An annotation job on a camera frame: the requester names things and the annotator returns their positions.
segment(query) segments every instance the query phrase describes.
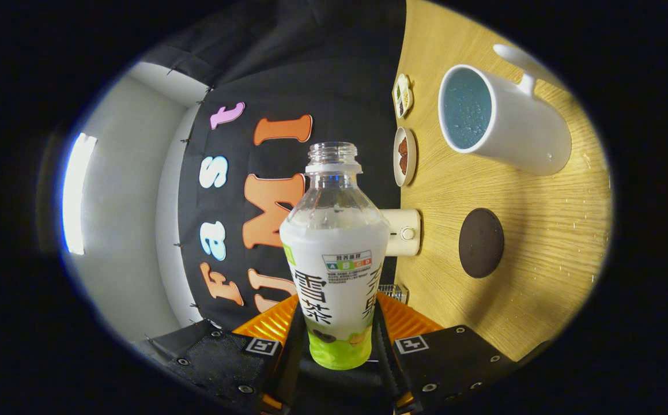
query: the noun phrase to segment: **orange gripper part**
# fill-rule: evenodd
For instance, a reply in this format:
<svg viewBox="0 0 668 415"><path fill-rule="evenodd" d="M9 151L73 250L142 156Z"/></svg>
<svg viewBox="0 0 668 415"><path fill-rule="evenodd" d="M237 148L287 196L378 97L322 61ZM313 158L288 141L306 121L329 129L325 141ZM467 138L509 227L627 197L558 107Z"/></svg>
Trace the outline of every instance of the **orange gripper part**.
<svg viewBox="0 0 668 415"><path fill-rule="evenodd" d="M287 297L275 307L237 327L233 332L278 341L285 346L295 307L297 307L297 294Z"/></svg>
<svg viewBox="0 0 668 415"><path fill-rule="evenodd" d="M384 325L387 328L387 336L390 337L390 344L397 339L444 329L425 315L382 292L378 292L378 302L384 317Z"/></svg>

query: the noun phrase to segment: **mug handle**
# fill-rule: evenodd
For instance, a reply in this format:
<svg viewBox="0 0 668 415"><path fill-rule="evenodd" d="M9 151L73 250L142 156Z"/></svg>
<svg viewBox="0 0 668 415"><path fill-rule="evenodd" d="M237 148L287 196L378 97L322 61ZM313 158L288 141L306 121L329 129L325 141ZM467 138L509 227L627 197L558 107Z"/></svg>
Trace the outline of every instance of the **mug handle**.
<svg viewBox="0 0 668 415"><path fill-rule="evenodd" d="M518 88L529 97L534 96L536 79L544 79L544 81L549 82L553 86L565 91L567 90L567 87L562 81L553 76L544 65L539 63L539 61L534 59L528 53L523 52L523 50L504 44L494 44L492 45L492 50L495 50L495 53L501 58L518 66L518 68L523 69L523 79L521 79L520 84L518 84Z"/></svg>

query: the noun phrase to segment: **black fabric backdrop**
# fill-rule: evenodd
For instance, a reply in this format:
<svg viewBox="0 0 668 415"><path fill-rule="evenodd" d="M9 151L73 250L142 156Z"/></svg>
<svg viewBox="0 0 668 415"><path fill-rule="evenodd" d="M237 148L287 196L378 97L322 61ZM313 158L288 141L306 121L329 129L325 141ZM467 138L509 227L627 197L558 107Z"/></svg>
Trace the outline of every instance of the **black fabric backdrop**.
<svg viewBox="0 0 668 415"><path fill-rule="evenodd" d="M402 12L403 4L398 5L396 10ZM242 226L263 213L245 199L247 175L289 179L304 172L310 145L324 141L352 142L357 145L357 159L363 166L363 174L358 176L363 192L381 209L400 206L400 189L393 177L391 157L397 129L391 88L396 77L405 14L400 15L398 21L383 21L383 16L390 15L378 10L363 8L355 19L341 19L335 13L320 15L321 10L313 6L279 10L279 25L271 29L271 37L253 43L249 55L239 58L237 54L230 58L231 62L238 60L239 63L226 68L221 78L233 78L231 73L238 76L251 67L266 69L218 82L200 105L180 173L178 226L184 270L194 300L204 318L223 328L234 329L258 314L254 302L257 293L275 301L288 296L278 289L252 289L247 270L292 280L281 248L256 245L247 249L244 246ZM236 37L233 29L218 35L223 39L246 39L246 23L240 21L235 26L240 31ZM389 24L389 30L383 31L382 24ZM399 32L399 37L389 37L393 32ZM208 44L218 40L217 37L192 39ZM200 80L208 79L194 71L189 74ZM212 114L223 106L231 110L239 102L245 103L239 118L210 128ZM255 127L262 118L297 120L304 115L313 117L307 142L270 139L260 145L253 144ZM228 160L227 181L222 187L204 188L199 184L201 162L209 156L223 156ZM203 223L216 221L223 224L226 233L226 257L222 261L204 252L199 237ZM199 268L202 262L208 263L212 271L221 273L226 278L225 284L233 281L239 287L243 307L233 300L214 299L210 295ZM395 258L386 260L382 284L392 282L395 265Z"/></svg>

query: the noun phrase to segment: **small dish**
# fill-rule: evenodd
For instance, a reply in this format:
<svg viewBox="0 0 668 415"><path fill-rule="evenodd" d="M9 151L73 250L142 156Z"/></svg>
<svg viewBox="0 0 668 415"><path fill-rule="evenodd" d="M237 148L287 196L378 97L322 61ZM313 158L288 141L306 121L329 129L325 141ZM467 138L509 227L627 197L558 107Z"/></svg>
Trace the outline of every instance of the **small dish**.
<svg viewBox="0 0 668 415"><path fill-rule="evenodd" d="M393 87L393 105L398 118L403 118L413 105L413 92L410 90L410 79L406 74L400 74Z"/></svg>
<svg viewBox="0 0 668 415"><path fill-rule="evenodd" d="M400 160L402 158L400 153L400 145L405 140L405 149L407 154L405 156L405 174L400 168ZM413 138L413 133L409 129L399 127L395 133L395 144L393 144L393 170L395 173L395 182L398 186L407 186L413 179L413 173L416 172L416 139Z"/></svg>

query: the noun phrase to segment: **white bottle label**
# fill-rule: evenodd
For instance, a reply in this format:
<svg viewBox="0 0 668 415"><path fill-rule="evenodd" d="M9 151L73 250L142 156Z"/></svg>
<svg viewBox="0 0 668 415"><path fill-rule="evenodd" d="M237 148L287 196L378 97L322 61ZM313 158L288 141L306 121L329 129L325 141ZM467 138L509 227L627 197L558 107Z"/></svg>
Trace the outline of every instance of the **white bottle label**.
<svg viewBox="0 0 668 415"><path fill-rule="evenodd" d="M371 325L387 233L385 223L364 229L301 229L285 222L280 227L308 328L324 341L348 341Z"/></svg>

